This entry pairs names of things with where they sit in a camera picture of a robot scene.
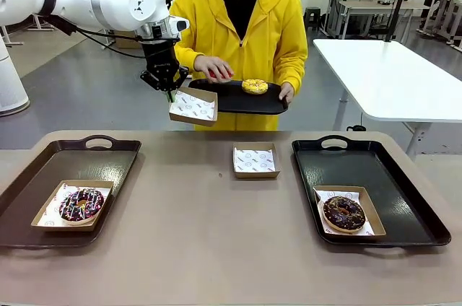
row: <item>red object in hand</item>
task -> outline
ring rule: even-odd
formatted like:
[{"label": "red object in hand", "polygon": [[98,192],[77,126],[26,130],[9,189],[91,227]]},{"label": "red object in hand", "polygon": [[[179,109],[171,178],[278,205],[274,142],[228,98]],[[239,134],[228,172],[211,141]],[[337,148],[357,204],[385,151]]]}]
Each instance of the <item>red object in hand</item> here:
[{"label": "red object in hand", "polygon": [[217,78],[217,75],[215,75],[215,73],[212,71],[212,70],[209,70],[209,74],[210,74],[210,77],[216,79]]}]

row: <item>gray floor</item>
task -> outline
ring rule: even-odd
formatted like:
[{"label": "gray floor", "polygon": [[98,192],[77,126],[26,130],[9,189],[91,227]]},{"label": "gray floor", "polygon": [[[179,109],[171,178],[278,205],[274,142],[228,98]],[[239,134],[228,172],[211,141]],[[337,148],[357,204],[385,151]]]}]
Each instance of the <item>gray floor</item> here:
[{"label": "gray floor", "polygon": [[[281,130],[332,129],[342,88],[313,46],[313,38],[321,36],[309,36],[306,78],[300,96],[281,116]],[[462,79],[462,54],[458,51],[435,40],[423,40],[414,32],[407,46]],[[359,64],[351,66],[360,68]],[[32,105],[23,113],[0,118],[0,149],[30,148],[48,132],[62,129],[192,129],[170,121],[165,96],[139,79],[144,67],[142,60],[102,51],[89,40],[71,48],[22,79]],[[360,109],[351,102],[344,127],[359,124],[360,119]],[[403,148],[411,139],[400,123],[364,118],[363,124],[371,131],[391,135]],[[435,124],[422,151],[462,153],[461,133],[462,125]]]}]

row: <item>cardboard box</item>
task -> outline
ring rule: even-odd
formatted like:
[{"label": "cardboard box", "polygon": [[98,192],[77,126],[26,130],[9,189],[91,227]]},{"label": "cardboard box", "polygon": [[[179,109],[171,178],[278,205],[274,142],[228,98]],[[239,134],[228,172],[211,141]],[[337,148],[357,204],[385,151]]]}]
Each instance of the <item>cardboard box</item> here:
[{"label": "cardboard box", "polygon": [[[375,209],[374,203],[370,200],[369,194],[367,193],[366,188],[364,187],[350,187],[350,186],[343,186],[343,185],[315,185],[313,186],[313,190],[316,191],[325,191],[325,192],[332,192],[332,195],[329,194],[329,198],[336,196],[335,192],[346,192],[346,193],[358,193],[359,194],[359,204],[364,211],[367,220],[369,221],[370,226],[374,234],[372,236],[384,236],[386,235],[385,228],[383,227],[382,221],[378,216],[377,210]],[[323,209],[321,206],[323,202],[319,198],[319,195],[315,193],[316,198],[318,199],[318,211],[319,215],[321,216],[321,220],[324,222],[323,219]],[[355,233],[349,234],[345,232],[336,232],[332,235],[356,235],[356,236],[363,236],[358,235]]]},{"label": "cardboard box", "polygon": [[[59,192],[61,187],[66,184],[67,186],[71,187],[83,187],[83,188],[107,188],[110,189],[109,194],[105,197],[105,201],[103,203],[103,207],[101,210],[95,215],[95,218],[86,224],[82,225],[66,225],[66,226],[50,226],[50,225],[41,225],[39,224],[40,220],[42,219],[42,215],[47,210],[48,205],[52,201],[55,200],[55,195]],[[107,199],[112,195],[113,192],[114,182],[112,181],[98,181],[98,180],[65,180],[59,183],[59,185],[55,188],[54,192],[50,195],[48,200],[43,204],[42,208],[39,210],[35,218],[32,220],[30,224],[32,227],[36,227],[37,229],[44,230],[47,232],[91,232],[95,228],[100,215],[102,214],[105,205],[107,203]]]},{"label": "cardboard box", "polygon": [[[236,160],[236,153],[235,150],[240,151],[271,151],[273,154],[273,163],[274,163],[274,170],[273,171],[266,171],[266,172],[243,172],[237,169],[237,164],[239,161]],[[281,172],[281,164],[279,162],[279,158],[276,151],[276,146],[272,142],[236,142],[232,146],[232,163],[234,165],[233,169],[236,175],[236,178],[242,179],[255,179],[255,178],[277,178],[279,173]]]},{"label": "cardboard box", "polygon": [[217,93],[203,91],[202,89],[195,89],[189,87],[181,87],[178,91],[181,91],[187,95],[203,100],[204,102],[209,102],[214,106],[212,120],[204,120],[194,117],[187,117],[184,115],[178,115],[172,113],[172,103],[170,103],[168,111],[170,115],[170,120],[177,122],[186,122],[191,124],[197,124],[199,126],[212,127],[218,120],[218,95]]},{"label": "cardboard box", "polygon": [[[135,32],[119,32],[119,31],[115,31],[114,34],[122,35],[124,37],[133,37],[133,38],[136,37]],[[138,43],[135,40],[120,39],[120,38],[115,39],[115,46],[117,46],[118,48],[131,48],[131,49],[136,49],[136,48],[140,49],[141,48],[141,44]]]}]

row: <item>black shirt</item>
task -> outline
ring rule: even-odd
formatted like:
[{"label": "black shirt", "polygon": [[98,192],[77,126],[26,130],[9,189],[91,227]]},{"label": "black shirt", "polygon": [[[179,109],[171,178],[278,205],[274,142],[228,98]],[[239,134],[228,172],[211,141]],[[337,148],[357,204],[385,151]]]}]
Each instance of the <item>black shirt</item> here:
[{"label": "black shirt", "polygon": [[247,33],[247,27],[252,17],[253,8],[257,0],[223,0],[231,23],[241,40]]}]

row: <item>person in yellow hoodie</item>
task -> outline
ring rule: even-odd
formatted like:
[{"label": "person in yellow hoodie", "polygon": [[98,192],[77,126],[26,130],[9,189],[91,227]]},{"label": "person in yellow hoodie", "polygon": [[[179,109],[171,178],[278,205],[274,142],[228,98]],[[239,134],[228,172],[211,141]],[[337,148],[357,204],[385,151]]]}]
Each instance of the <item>person in yellow hoodie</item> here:
[{"label": "person in yellow hoodie", "polygon": [[[281,85],[279,99],[289,103],[299,92],[308,57],[300,0],[174,0],[170,13],[191,23],[175,53],[194,79],[262,79]],[[212,128],[196,128],[275,131],[277,126],[277,116],[219,113]]]}]

